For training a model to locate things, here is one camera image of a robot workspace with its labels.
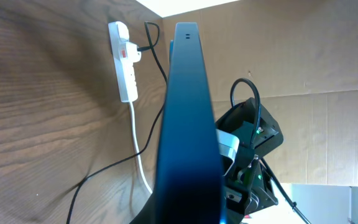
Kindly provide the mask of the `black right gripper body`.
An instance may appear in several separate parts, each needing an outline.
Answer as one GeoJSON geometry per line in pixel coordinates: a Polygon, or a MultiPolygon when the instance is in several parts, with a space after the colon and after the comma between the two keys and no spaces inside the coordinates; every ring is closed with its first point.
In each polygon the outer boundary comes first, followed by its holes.
{"type": "Polygon", "coordinates": [[[278,205],[272,178],[257,155],[247,167],[223,156],[226,223],[238,224],[251,213],[278,205]]]}

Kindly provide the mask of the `blue Samsung smartphone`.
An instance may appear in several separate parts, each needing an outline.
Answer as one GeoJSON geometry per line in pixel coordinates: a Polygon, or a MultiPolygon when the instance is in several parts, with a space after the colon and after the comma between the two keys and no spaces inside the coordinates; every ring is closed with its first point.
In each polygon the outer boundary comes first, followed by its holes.
{"type": "Polygon", "coordinates": [[[223,163],[195,22],[175,28],[154,195],[154,223],[221,221],[223,163]]]}

